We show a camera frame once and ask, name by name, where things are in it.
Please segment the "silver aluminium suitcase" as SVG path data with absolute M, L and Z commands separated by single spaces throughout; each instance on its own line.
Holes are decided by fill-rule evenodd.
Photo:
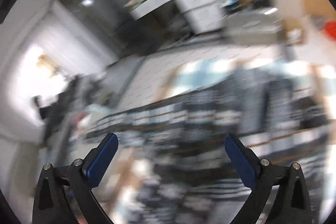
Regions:
M 285 30 L 278 9 L 268 7 L 225 17 L 223 35 L 237 45 L 270 45 L 283 41 Z

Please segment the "black white plaid cardigan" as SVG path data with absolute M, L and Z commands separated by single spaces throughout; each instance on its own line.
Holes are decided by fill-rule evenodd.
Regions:
M 318 223 L 329 131 L 324 107 L 298 98 L 290 79 L 239 67 L 217 84 L 108 115 L 86 138 L 115 133 L 150 164 L 127 223 L 232 223 L 251 190 L 225 151 L 230 134 L 273 165 L 299 163 Z M 266 223 L 277 191 L 256 223 Z

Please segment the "dark grey refrigerator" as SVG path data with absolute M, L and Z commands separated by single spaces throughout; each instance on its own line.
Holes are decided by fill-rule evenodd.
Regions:
M 147 56 L 161 38 L 149 21 L 133 19 L 125 5 L 130 0 L 58 0 L 118 58 Z

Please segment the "white drawer desk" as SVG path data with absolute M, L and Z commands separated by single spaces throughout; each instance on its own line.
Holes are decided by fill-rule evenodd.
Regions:
M 224 10 L 221 0 L 144 0 L 131 9 L 130 14 L 138 20 L 170 2 L 174 2 L 197 35 L 223 28 Z

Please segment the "orange plastic bag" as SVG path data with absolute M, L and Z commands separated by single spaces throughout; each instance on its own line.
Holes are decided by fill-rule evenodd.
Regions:
M 323 32 L 331 39 L 336 40 L 336 20 L 328 20 L 323 25 Z

